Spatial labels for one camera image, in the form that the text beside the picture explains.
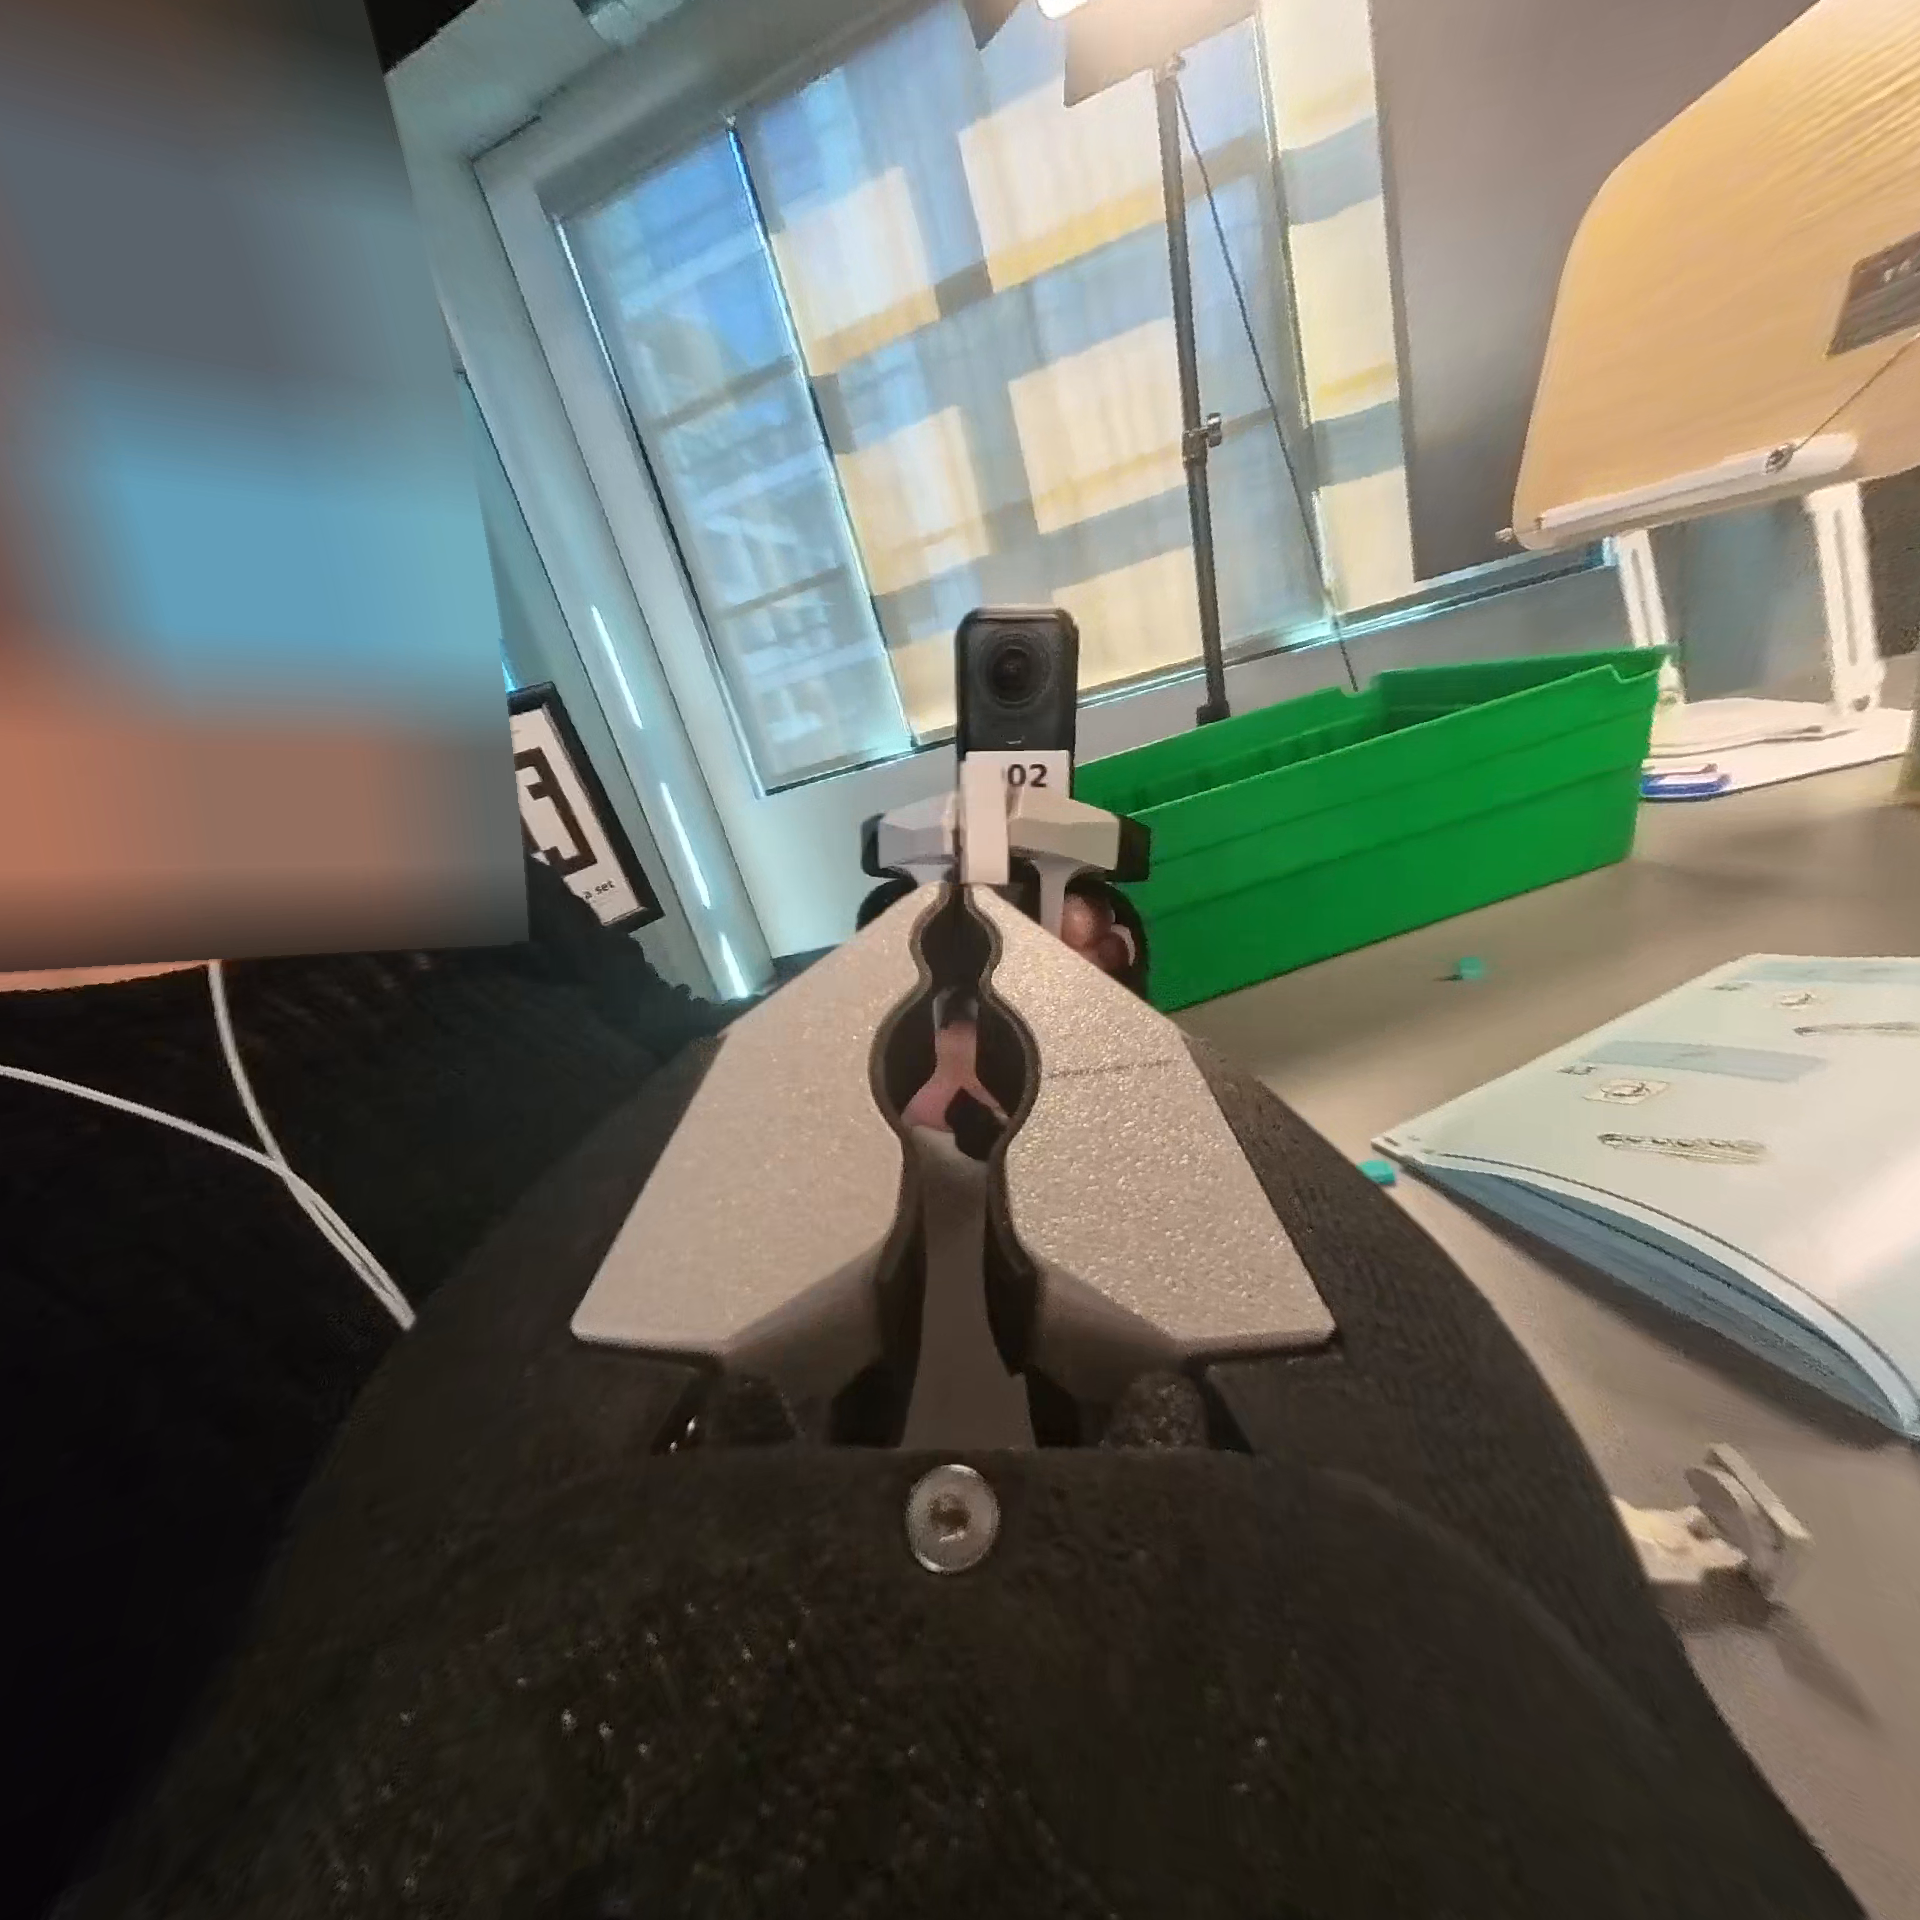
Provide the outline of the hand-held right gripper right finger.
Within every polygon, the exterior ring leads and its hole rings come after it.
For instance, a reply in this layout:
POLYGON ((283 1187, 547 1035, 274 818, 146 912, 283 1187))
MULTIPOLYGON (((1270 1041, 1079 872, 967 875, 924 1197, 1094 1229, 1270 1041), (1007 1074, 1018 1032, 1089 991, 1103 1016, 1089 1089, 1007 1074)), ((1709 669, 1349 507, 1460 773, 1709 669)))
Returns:
POLYGON ((1183 1032, 1010 904, 967 906, 990 939, 978 1041, 1020 1065, 987 1249, 1010 1367, 1137 1379, 1326 1349, 1335 1316, 1183 1032))

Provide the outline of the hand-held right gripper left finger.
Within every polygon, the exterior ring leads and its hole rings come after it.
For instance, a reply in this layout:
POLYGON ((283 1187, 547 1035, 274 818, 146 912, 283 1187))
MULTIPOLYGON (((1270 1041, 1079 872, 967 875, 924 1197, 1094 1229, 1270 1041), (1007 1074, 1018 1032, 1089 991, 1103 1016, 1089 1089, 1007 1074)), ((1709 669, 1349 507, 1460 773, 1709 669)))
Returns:
POLYGON ((578 1341, 767 1380, 835 1443, 900 1440, 924 1209, 884 1069, 950 898, 917 887, 732 1023, 570 1319, 578 1341))

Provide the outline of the grey white lego part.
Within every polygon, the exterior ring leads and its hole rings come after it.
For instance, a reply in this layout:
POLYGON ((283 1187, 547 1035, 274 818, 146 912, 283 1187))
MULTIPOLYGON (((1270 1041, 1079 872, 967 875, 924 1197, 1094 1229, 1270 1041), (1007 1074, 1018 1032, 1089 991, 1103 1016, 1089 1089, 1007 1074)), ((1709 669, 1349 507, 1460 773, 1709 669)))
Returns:
POLYGON ((1687 1467, 1690 1503, 1646 1506, 1614 1498, 1614 1512, 1652 1592, 1754 1594, 1785 1602, 1812 1553, 1810 1530, 1735 1447, 1715 1444, 1687 1467))

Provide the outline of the large window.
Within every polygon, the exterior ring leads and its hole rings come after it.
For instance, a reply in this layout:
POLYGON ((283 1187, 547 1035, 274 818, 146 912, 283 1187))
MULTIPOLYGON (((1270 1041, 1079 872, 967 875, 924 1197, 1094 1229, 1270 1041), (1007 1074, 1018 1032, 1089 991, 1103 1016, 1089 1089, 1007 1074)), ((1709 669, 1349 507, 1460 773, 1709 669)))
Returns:
MULTIPOLYGON (((622 107, 539 208, 761 799, 948 738, 950 637, 1068 609, 1083 689, 1203 652, 1154 84, 1065 105, 1065 21, 770 5, 817 73, 622 107)), ((1418 585, 1369 5, 1183 56, 1190 325, 1230 659, 1418 585)))

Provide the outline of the black light stand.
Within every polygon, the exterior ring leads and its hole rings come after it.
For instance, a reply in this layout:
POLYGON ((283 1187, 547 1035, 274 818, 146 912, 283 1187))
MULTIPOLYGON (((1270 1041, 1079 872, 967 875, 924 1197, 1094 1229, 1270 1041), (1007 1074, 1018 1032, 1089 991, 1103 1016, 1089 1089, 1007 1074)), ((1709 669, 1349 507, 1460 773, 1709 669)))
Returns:
POLYGON ((1217 587, 1217 535, 1211 513, 1211 452, 1221 443, 1221 418, 1207 412, 1198 369, 1193 308, 1193 250, 1188 232, 1188 136, 1181 73, 1186 52, 1253 15, 1247 3, 1091 3, 1065 15, 1062 99, 1083 105, 1125 80, 1148 77, 1158 141, 1158 183, 1167 245, 1167 295, 1174 373, 1181 410, 1181 467, 1190 525, 1190 568, 1198 615, 1198 652, 1205 693, 1193 722, 1201 730, 1231 717, 1225 635, 1217 587))

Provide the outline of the green plastic bin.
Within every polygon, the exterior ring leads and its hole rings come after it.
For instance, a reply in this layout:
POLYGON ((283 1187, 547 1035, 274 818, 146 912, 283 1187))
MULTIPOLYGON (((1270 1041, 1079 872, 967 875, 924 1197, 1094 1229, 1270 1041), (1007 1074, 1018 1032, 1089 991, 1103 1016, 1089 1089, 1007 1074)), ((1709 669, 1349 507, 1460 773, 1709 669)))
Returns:
POLYGON ((1076 767, 1139 821, 1151 1002, 1178 1012, 1627 858, 1663 656, 1390 669, 1076 767))

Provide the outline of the black framed tag sign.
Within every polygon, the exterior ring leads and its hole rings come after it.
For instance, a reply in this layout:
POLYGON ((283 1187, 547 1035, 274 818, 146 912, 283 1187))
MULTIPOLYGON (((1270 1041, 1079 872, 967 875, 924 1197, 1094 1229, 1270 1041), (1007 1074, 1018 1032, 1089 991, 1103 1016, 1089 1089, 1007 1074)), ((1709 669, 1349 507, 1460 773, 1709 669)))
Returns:
POLYGON ((554 684, 509 689, 521 835, 601 928, 636 932, 666 909, 554 684))

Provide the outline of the light blue instruction booklet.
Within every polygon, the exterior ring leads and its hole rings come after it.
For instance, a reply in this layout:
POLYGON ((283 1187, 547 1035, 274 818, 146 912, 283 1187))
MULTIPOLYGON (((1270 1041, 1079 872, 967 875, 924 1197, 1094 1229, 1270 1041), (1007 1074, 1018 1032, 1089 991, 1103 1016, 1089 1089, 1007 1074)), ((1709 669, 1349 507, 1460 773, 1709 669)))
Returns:
POLYGON ((1918 1435, 1918 960, 1749 954, 1380 1156, 1918 1435))

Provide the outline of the stack of white papers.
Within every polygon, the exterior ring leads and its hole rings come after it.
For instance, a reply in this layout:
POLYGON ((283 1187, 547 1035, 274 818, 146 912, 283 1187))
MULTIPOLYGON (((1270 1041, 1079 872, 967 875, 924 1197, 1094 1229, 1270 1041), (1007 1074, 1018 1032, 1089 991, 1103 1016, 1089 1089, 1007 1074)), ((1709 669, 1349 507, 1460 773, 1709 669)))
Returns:
POLYGON ((1732 799, 1765 786, 1900 761, 1909 711, 1722 699, 1654 714, 1639 799, 1647 804, 1732 799))

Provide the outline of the tilted wooden board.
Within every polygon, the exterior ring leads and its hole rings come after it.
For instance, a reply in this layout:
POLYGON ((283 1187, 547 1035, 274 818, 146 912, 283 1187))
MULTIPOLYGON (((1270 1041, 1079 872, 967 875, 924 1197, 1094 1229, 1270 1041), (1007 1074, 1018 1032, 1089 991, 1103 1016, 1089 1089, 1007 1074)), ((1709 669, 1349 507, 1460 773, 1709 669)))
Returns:
POLYGON ((1918 5, 1822 3, 1574 228, 1511 533, 1534 551, 1918 464, 1918 5))

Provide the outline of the white board stand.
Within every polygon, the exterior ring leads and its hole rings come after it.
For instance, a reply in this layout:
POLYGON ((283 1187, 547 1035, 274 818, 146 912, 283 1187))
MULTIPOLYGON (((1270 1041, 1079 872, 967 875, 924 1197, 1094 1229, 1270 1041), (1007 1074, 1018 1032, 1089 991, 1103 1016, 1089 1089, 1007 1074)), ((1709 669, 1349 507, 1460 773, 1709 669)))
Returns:
POLYGON ((1884 659, 1866 491, 1826 476, 1795 493, 1611 535, 1627 633, 1659 659, 1654 735, 1747 745, 1858 731, 1884 659))

